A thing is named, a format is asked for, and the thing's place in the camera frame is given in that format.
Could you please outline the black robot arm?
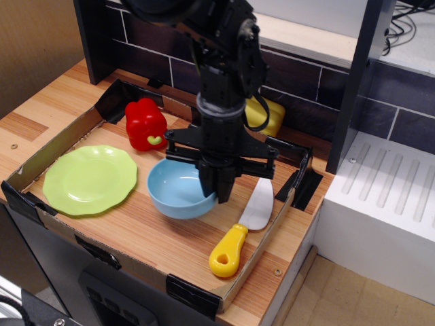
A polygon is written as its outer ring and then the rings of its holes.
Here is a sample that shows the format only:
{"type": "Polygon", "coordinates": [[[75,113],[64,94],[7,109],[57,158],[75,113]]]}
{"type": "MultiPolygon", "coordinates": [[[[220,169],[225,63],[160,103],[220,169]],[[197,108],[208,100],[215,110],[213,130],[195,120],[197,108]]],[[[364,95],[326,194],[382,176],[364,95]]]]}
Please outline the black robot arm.
{"type": "Polygon", "coordinates": [[[242,175],[272,179],[276,149],[253,137],[268,118],[250,125],[245,108],[254,98],[267,109],[260,87],[268,65],[259,44],[260,29],[246,1],[125,1],[129,12],[157,26],[169,26],[191,41],[201,80],[196,97],[201,123],[168,130],[167,158],[198,170],[205,196],[228,201],[242,175]]]}

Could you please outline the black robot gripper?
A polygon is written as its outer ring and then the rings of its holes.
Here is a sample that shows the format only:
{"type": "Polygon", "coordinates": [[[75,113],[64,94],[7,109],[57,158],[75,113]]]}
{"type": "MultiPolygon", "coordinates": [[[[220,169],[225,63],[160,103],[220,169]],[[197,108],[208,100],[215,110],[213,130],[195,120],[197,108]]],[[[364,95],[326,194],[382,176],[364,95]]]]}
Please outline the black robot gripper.
{"type": "Polygon", "coordinates": [[[196,104],[201,115],[200,126],[166,131],[166,158],[198,165],[205,197],[217,193],[218,203],[223,204],[228,202],[237,177],[274,177],[279,151],[246,131],[244,98],[225,107],[199,93],[196,104]]]}

